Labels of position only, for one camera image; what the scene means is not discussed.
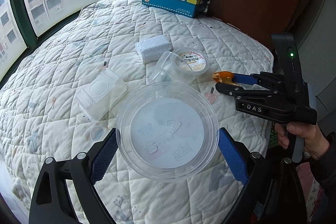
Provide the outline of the person's right hand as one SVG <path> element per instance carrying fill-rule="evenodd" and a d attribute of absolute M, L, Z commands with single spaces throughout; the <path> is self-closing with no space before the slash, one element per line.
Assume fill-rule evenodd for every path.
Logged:
<path fill-rule="evenodd" d="M 310 154 L 314 160 L 320 159 L 330 148 L 329 141 L 323 136 L 318 124 L 304 124 L 298 122 L 288 123 L 286 126 L 288 133 L 299 136 L 305 141 L 304 150 Z M 286 136 L 285 128 L 283 125 L 276 124 L 275 132 L 277 133 L 278 144 L 287 149 L 290 140 Z"/>

